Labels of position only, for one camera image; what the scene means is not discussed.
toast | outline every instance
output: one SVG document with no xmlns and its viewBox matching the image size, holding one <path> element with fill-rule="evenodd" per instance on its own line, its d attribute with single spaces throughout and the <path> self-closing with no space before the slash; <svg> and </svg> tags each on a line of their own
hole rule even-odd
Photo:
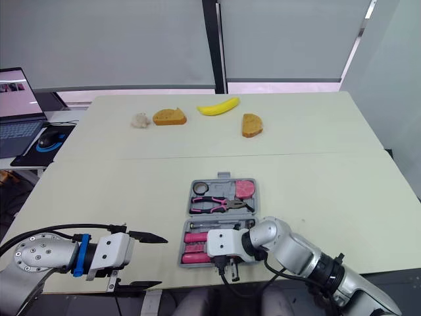
<svg viewBox="0 0 421 316">
<path fill-rule="evenodd" d="M 179 108 L 164 109 L 156 112 L 152 120 L 156 125 L 182 125 L 187 122 L 187 117 Z"/>
<path fill-rule="evenodd" d="M 262 120 L 257 115 L 247 113 L 243 115 L 243 136 L 250 138 L 263 131 Z"/>
</svg>

desk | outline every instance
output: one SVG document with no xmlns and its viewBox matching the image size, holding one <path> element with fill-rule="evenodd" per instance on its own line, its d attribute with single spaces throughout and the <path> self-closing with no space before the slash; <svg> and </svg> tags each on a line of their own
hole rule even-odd
<svg viewBox="0 0 421 316">
<path fill-rule="evenodd" d="M 329 255 L 343 252 L 345 264 L 358 273 L 420 267 L 421 205 L 390 156 L 380 150 L 53 163 L 5 239 L 52 224 L 127 222 L 129 229 L 153 232 L 169 243 L 136 243 L 132 262 L 120 273 L 122 284 L 220 284 L 214 269 L 177 265 L 191 181 L 216 178 L 218 171 L 255 178 L 259 218 L 279 217 Z M 107 234 L 78 232 L 95 233 L 94 240 Z M 9 251 L 1 258 L 0 269 L 11 255 Z M 242 282 L 271 277 L 262 263 L 240 265 L 239 274 Z M 104 291 L 106 284 L 106 279 L 86 282 L 54 274 L 45 283 L 45 292 Z"/>
<path fill-rule="evenodd" d="M 83 115 L 86 113 L 85 110 L 71 110 L 71 111 L 50 111 L 45 112 L 45 116 L 47 117 L 47 120 L 51 123 L 54 122 L 68 122 L 70 120 L 80 120 Z M 30 146 L 36 141 L 38 141 L 38 138 L 41 136 L 42 132 L 45 129 L 41 129 L 38 133 L 38 135 L 34 138 L 33 142 Z M 31 167 L 31 166 L 11 166 L 12 161 L 14 161 L 14 158 L 2 158 L 0 159 L 0 170 L 29 170 L 29 169 L 44 169 L 43 167 Z"/>
<path fill-rule="evenodd" d="M 198 112 L 230 95 L 109 95 L 98 97 L 55 161 L 217 157 L 380 150 L 382 145 L 347 92 L 245 94 L 231 111 Z M 134 114 L 179 107 L 187 123 L 137 129 Z M 241 135 L 244 113 L 261 117 L 262 134 Z"/>
</svg>

gray roller shade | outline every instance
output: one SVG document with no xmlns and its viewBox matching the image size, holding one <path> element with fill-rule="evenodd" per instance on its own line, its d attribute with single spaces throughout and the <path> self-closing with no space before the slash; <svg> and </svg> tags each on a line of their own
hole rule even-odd
<svg viewBox="0 0 421 316">
<path fill-rule="evenodd" d="M 197 0 L 1 0 L 12 66 L 35 90 L 214 87 Z"/>
<path fill-rule="evenodd" d="M 220 0 L 231 82 L 337 82 L 370 0 Z"/>
</svg>

toolkit case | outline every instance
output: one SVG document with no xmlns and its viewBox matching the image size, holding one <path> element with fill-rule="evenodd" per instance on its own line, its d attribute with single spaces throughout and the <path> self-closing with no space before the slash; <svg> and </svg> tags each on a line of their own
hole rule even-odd
<svg viewBox="0 0 421 316">
<path fill-rule="evenodd" d="M 250 192 L 251 184 L 254 186 L 251 196 L 243 199 L 235 196 L 237 186 L 238 190 L 247 187 L 246 192 Z M 240 196 L 245 196 L 244 191 L 241 192 Z M 244 201 L 247 206 L 227 209 L 224 213 L 220 213 L 218 210 L 211 213 L 202 213 L 202 210 L 220 209 L 220 203 L 217 201 L 201 201 L 201 199 L 198 199 L 210 199 L 210 197 L 216 197 L 217 201 L 222 200 L 219 199 L 221 197 L 231 201 Z M 207 232 L 211 229 L 224 228 L 250 229 L 258 223 L 256 217 L 258 212 L 259 198 L 255 179 L 231 178 L 229 172 L 219 172 L 217 179 L 194 180 L 191 183 L 187 200 L 187 214 L 191 218 L 184 223 L 178 265 L 183 268 L 213 267 L 214 265 L 209 261 L 206 254 Z"/>
</svg>

laptop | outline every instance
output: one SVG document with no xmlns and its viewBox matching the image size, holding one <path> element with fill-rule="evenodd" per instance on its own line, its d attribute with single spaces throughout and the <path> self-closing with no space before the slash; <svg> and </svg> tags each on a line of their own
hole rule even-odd
<svg viewBox="0 0 421 316">
<path fill-rule="evenodd" d="M 46 121 L 23 70 L 0 69 L 0 158 L 22 155 Z"/>
</svg>

